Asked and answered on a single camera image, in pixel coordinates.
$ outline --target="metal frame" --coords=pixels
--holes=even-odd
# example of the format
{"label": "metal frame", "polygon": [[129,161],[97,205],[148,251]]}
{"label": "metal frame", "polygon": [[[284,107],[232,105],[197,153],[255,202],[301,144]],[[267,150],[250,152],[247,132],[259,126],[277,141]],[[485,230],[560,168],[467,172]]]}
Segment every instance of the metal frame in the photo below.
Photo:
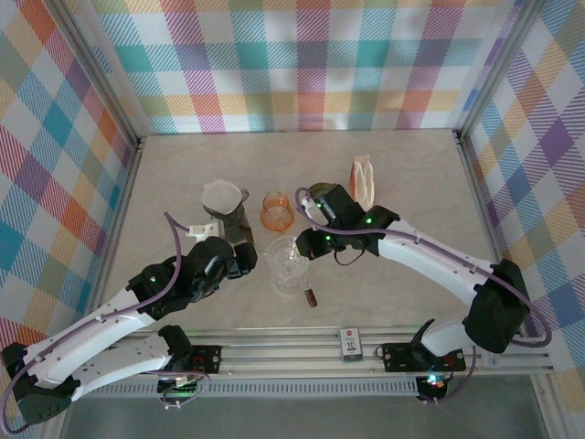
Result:
{"label": "metal frame", "polygon": [[[489,220],[489,215],[480,191],[479,182],[473,173],[473,163],[467,152],[468,146],[466,139],[468,137],[463,137],[462,133],[456,132],[453,132],[453,136],[455,138],[455,143],[457,144],[457,151],[462,160],[465,175],[467,176],[469,188],[472,191],[473,202],[477,207],[480,221],[484,227],[488,246],[493,256],[497,260],[500,260],[502,259],[502,252],[497,245],[495,229]],[[555,439],[578,438],[579,434],[573,421],[566,415],[567,411],[564,409],[563,402],[560,398],[558,384],[554,375],[530,373],[530,379],[532,380],[538,406],[550,437]]]}
{"label": "metal frame", "polygon": [[[160,398],[155,376],[124,380],[96,389],[86,398]],[[363,379],[212,380],[201,396],[265,398],[332,398],[339,396],[417,396],[412,377]]]}
{"label": "metal frame", "polygon": [[138,149],[138,144],[140,144],[141,136],[144,133],[140,134],[134,130],[126,111],[123,109],[115,91],[103,73],[100,63],[95,58],[90,45],[81,34],[71,12],[63,3],[63,0],[45,0],[45,5],[50,14],[53,15],[58,28],[73,49],[75,57],[85,70],[91,83],[100,94],[113,120],[121,129],[124,140],[132,145],[134,149]]}
{"label": "metal frame", "polygon": [[137,130],[141,131],[142,135],[152,134],[149,118],[144,112],[143,106],[140,104],[138,96],[136,95],[133,85],[128,79],[128,75],[125,73],[124,67],[116,54],[110,38],[107,36],[101,21],[96,13],[91,0],[76,0],[81,14],[86,20],[89,31],[92,36],[96,39],[100,46],[101,53],[107,59],[108,64],[112,68],[113,76],[116,78],[118,85],[120,86],[121,92],[125,95],[129,104],[132,106],[134,111],[134,126]]}
{"label": "metal frame", "polygon": [[[325,379],[387,378],[426,376],[428,373],[387,373],[375,355],[383,343],[409,342],[416,327],[360,327],[364,359],[341,360],[339,327],[251,328],[230,330],[187,331],[194,345],[220,345],[221,366],[214,379]],[[123,338],[115,347],[135,343],[153,334],[138,331]],[[471,362],[470,348],[463,353]],[[496,356],[478,349],[478,375],[527,375],[552,373],[552,362],[544,348],[525,349],[510,346]]]}
{"label": "metal frame", "polygon": [[499,7],[496,8],[494,16],[489,22],[490,31],[487,33],[487,35],[484,36],[482,44],[475,56],[476,62],[470,66],[468,73],[462,82],[459,98],[457,99],[455,106],[452,108],[449,114],[449,118],[447,119],[447,127],[458,126],[458,122],[463,112],[463,107],[467,102],[467,98],[473,91],[475,83],[484,69],[483,60],[487,59],[491,53],[492,48],[494,47],[494,44],[499,37],[500,29],[502,29],[504,26],[510,11],[512,11],[512,9],[515,7],[516,1],[517,0],[502,0],[500,1]]}
{"label": "metal frame", "polygon": [[106,249],[103,254],[103,258],[101,258],[100,268],[96,276],[97,280],[95,285],[91,288],[90,300],[86,308],[87,314],[93,311],[94,309],[99,308],[100,302],[103,299],[105,287],[108,282],[108,277],[110,276],[110,270],[112,269],[113,261],[116,256],[116,251],[118,249],[120,235],[122,234],[122,226],[124,223],[124,219],[126,218],[128,205],[130,204],[130,197],[132,195],[132,191],[134,188],[136,176],[138,176],[138,167],[140,166],[140,161],[142,160],[142,158],[143,158],[142,147],[131,152],[130,160],[128,162],[129,163],[127,171],[128,175],[126,176],[126,182],[124,183],[122,196],[120,197],[120,201],[118,202],[118,206],[116,208],[116,214],[113,220],[112,230],[110,231],[110,237],[108,239],[108,243],[106,244]]}
{"label": "metal frame", "polygon": [[484,115],[502,78],[508,72],[518,50],[520,50],[530,28],[534,25],[538,14],[540,14],[546,2],[547,0],[525,0],[522,4],[522,10],[518,15],[518,19],[513,24],[512,30],[505,40],[494,66],[490,70],[484,85],[479,90],[477,98],[462,124],[461,137],[463,139],[472,132]]}

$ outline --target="plaid fabric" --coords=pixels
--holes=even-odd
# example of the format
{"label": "plaid fabric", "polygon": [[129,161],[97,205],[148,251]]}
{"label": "plaid fabric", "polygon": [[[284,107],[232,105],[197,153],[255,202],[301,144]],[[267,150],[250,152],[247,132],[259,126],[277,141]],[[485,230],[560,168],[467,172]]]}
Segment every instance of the plaid fabric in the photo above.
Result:
{"label": "plaid fabric", "polygon": [[2,1],[0,59],[3,348],[84,312],[130,148],[41,0]]}
{"label": "plaid fabric", "polygon": [[475,172],[505,255],[555,332],[585,432],[585,2],[549,0],[474,130]]}
{"label": "plaid fabric", "polygon": [[500,0],[91,2],[155,134],[449,126],[501,7]]}
{"label": "plaid fabric", "polygon": [[134,111],[133,106],[128,101],[126,93],[123,91],[123,86],[121,85],[118,77],[114,73],[112,65],[108,61],[108,58],[103,53],[103,49],[98,42],[98,39],[95,37],[95,34],[90,30],[90,25],[88,23],[88,19],[81,13],[80,4],[78,3],[79,0],[63,0],[65,5],[67,5],[71,15],[76,21],[76,24],[85,38],[87,44],[90,46],[90,49],[93,51],[96,60],[98,60],[103,75],[106,77],[108,83],[112,87],[114,93],[118,97],[120,104],[122,105],[126,117],[133,125],[133,129],[135,132],[139,134],[146,134],[143,126],[140,124],[138,116]]}
{"label": "plaid fabric", "polygon": [[502,50],[502,46],[504,45],[505,40],[510,35],[510,31],[512,30],[512,28],[514,27],[514,24],[516,23],[516,20],[518,19],[520,9],[522,8],[522,5],[524,4],[524,2],[525,2],[525,0],[515,0],[514,5],[512,6],[512,9],[508,13],[508,16],[505,19],[504,25],[500,29],[500,32],[499,32],[497,38],[495,39],[495,43],[489,52],[489,55],[485,59],[484,65],[482,66],[482,69],[481,69],[479,75],[477,75],[477,78],[475,79],[475,83],[473,84],[473,88],[470,91],[469,95],[467,96],[467,100],[465,101],[465,104],[463,106],[463,110],[461,111],[461,114],[459,115],[459,119],[457,120],[457,124],[455,125],[456,129],[461,128],[461,126],[465,122],[465,119],[467,118],[469,111],[471,110],[471,108],[473,107],[473,104],[475,103],[475,101],[477,99],[477,95],[478,95],[479,91],[483,88],[483,86],[485,84],[485,80],[487,80],[487,78],[489,78],[490,74],[492,73],[492,67],[495,64],[495,61],[498,59],[500,52]]}

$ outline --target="wire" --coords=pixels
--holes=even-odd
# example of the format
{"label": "wire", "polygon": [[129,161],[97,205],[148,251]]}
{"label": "wire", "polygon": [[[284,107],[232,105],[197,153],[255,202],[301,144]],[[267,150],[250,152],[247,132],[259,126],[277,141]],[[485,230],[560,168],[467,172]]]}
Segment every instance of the wire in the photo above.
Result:
{"label": "wire", "polygon": [[354,259],[353,259],[351,262],[348,262],[348,263],[341,263],[341,262],[339,262],[339,260],[337,259],[337,254],[338,254],[338,251],[337,251],[337,250],[335,250],[335,251],[333,252],[333,259],[335,259],[335,262],[337,262],[337,263],[338,263],[339,265],[341,265],[342,267],[347,267],[348,265],[351,265],[352,263],[354,263],[355,261],[357,261],[359,258],[361,258],[361,257],[364,255],[364,253],[365,253],[365,252],[366,252],[366,249],[362,249],[362,252],[361,252],[361,253],[359,253],[359,254],[358,254],[358,255],[357,255],[357,256],[356,256],[356,257],[355,257],[355,258],[354,258]]}
{"label": "wire", "polygon": [[168,370],[151,370],[151,371],[148,371],[145,373],[147,373],[149,375],[159,375],[161,377],[175,377],[175,378],[184,378],[184,377],[189,377],[189,376],[196,376],[197,377],[198,376],[200,379],[205,380],[206,384],[205,384],[205,387],[203,389],[200,389],[195,395],[187,398],[186,400],[184,400],[183,402],[180,402],[180,403],[177,402],[175,404],[172,404],[166,398],[166,394],[169,391],[172,391],[176,388],[165,389],[162,392],[161,397],[162,397],[162,401],[163,401],[163,404],[165,405],[166,409],[168,409],[169,407],[175,407],[177,409],[180,409],[184,405],[187,405],[190,402],[199,398],[203,393],[205,393],[206,391],[209,390],[209,386],[211,385],[211,378],[209,377],[209,375],[207,375],[205,372],[199,372],[197,370],[189,370],[189,371],[183,371],[183,372],[173,372],[173,371],[168,371]]}
{"label": "wire", "polygon": [[168,221],[169,226],[171,227],[171,231],[173,232],[173,237],[175,238],[175,249],[176,249],[175,271],[173,272],[173,276],[171,276],[171,279],[169,280],[168,284],[165,286],[165,288],[163,288],[160,291],[160,293],[154,295],[153,297],[151,297],[148,300],[140,302],[136,305],[128,306],[127,308],[121,309],[119,311],[115,311],[113,313],[103,315],[103,316],[101,316],[101,320],[98,320],[95,318],[93,318],[92,320],[88,320],[84,324],[73,329],[68,334],[55,340],[53,343],[48,345],[45,349],[40,351],[34,359],[31,359],[21,370],[18,371],[18,373],[15,375],[15,377],[8,383],[8,386],[6,387],[5,392],[2,395],[2,400],[0,400],[0,412],[2,413],[2,422],[0,423],[0,427],[2,427],[2,431],[4,434],[6,434],[6,435],[20,434],[20,433],[23,433],[26,429],[28,429],[28,427],[30,427],[29,424],[25,423],[24,425],[13,430],[10,427],[10,425],[8,425],[6,411],[7,411],[7,406],[8,406],[8,398],[9,398],[10,394],[12,393],[12,390],[16,386],[16,383],[18,382],[18,380],[20,380],[22,378],[22,376],[25,373],[27,373],[33,366],[35,366],[37,364],[37,359],[44,358],[47,354],[49,354],[55,348],[62,345],[66,341],[70,340],[72,337],[77,336],[79,333],[83,332],[87,328],[92,327],[93,325],[96,325],[96,324],[102,324],[110,318],[113,318],[116,316],[121,316],[123,314],[135,311],[139,308],[149,306],[150,304],[152,304],[152,303],[156,302],[157,300],[159,300],[160,298],[162,298],[165,294],[167,294],[171,290],[171,288],[175,284],[176,278],[178,277],[179,271],[181,269],[181,257],[180,257],[181,256],[181,241],[179,240],[179,235],[178,235],[178,232],[176,230],[177,230],[177,228],[184,229],[185,226],[182,226],[181,224],[176,222],[175,219],[173,217],[171,217],[171,215],[168,212],[165,212],[165,217],[166,217],[166,220]]}
{"label": "wire", "polygon": [[548,321],[544,317],[544,315],[540,312],[540,310],[532,302],[530,302],[530,300],[528,300],[522,293],[520,293],[514,286],[512,286],[508,282],[500,279],[499,277],[487,272],[486,270],[484,270],[480,267],[474,266],[471,262],[466,261],[464,258],[461,258],[461,257],[457,256],[456,254],[453,254],[453,253],[443,249],[441,246],[439,246],[433,242],[427,241],[423,238],[420,238],[416,235],[412,235],[412,234],[404,232],[404,231],[388,230],[388,229],[338,230],[338,229],[331,229],[331,228],[326,227],[322,224],[319,224],[317,221],[312,219],[307,214],[307,212],[304,210],[304,206],[301,203],[301,192],[308,193],[309,196],[311,195],[311,191],[308,188],[299,187],[296,190],[296,193],[294,194],[294,198],[296,201],[296,208],[297,208],[297,210],[299,210],[299,213],[301,213],[302,216],[307,218],[309,220],[309,222],[311,222],[311,224],[313,224],[317,229],[322,230],[322,231],[326,231],[327,233],[332,233],[335,235],[347,235],[347,236],[362,235],[365,233],[383,233],[383,234],[388,235],[388,236],[395,236],[397,238],[406,239],[406,240],[409,240],[411,242],[417,242],[419,245],[426,247],[434,252],[437,252],[438,254],[450,259],[451,261],[456,262],[456,263],[462,265],[463,267],[465,267],[471,271],[476,271],[477,273],[484,276],[485,278],[496,282],[497,284],[501,285],[506,290],[508,290],[510,293],[512,293],[520,302],[522,302],[524,305],[526,305],[528,307],[530,312],[535,315],[535,317],[540,321],[540,323],[544,327],[545,337],[544,337],[544,339],[539,340],[539,341],[535,341],[535,342],[527,342],[527,341],[523,341],[523,340],[512,339],[511,343],[518,345],[518,346],[525,347],[525,348],[543,348],[544,346],[547,346],[550,343],[550,341],[552,340],[552,329],[550,327],[550,324],[548,323]]}

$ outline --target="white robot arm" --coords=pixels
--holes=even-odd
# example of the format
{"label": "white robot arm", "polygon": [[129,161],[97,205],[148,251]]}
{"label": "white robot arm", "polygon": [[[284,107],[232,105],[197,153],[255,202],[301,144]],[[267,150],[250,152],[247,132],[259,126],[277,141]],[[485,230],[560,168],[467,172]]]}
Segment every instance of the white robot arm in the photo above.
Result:
{"label": "white robot arm", "polygon": [[[58,415],[100,386],[141,372],[181,371],[192,361],[195,347],[174,326],[135,344],[108,349],[133,331],[209,297],[223,279],[240,278],[255,268],[258,256],[253,244],[232,248],[220,237],[208,236],[208,230],[189,233],[202,241],[181,256],[180,264],[175,265],[176,257],[172,257],[149,265],[107,304],[75,325],[35,345],[13,343],[2,350],[12,379],[9,388],[27,425]],[[2,421],[7,434],[15,432],[7,427],[5,417]]]}
{"label": "white robot arm", "polygon": [[[303,191],[308,196],[301,199]],[[340,185],[320,183],[301,188],[296,199],[297,208],[314,225],[296,240],[301,255],[314,260],[351,246],[409,266],[466,305],[469,312],[465,316],[443,325],[427,322],[413,339],[410,355],[421,370],[470,346],[502,353],[527,318],[531,304],[522,274],[513,262],[492,264],[458,252],[380,206],[365,212]],[[542,346],[549,339],[547,331]]]}

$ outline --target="clear glass cup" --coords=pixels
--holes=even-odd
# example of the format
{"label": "clear glass cup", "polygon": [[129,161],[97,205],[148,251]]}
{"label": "clear glass cup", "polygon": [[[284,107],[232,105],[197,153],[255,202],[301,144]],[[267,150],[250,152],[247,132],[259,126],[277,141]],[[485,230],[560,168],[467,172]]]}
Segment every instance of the clear glass cup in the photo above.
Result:
{"label": "clear glass cup", "polygon": [[268,230],[283,234],[293,224],[294,213],[286,195],[271,190],[262,201],[260,220]]}
{"label": "clear glass cup", "polygon": [[272,288],[277,294],[292,297],[310,288],[303,276],[309,268],[309,260],[296,250],[293,236],[275,240],[266,252],[266,259],[272,271]]}

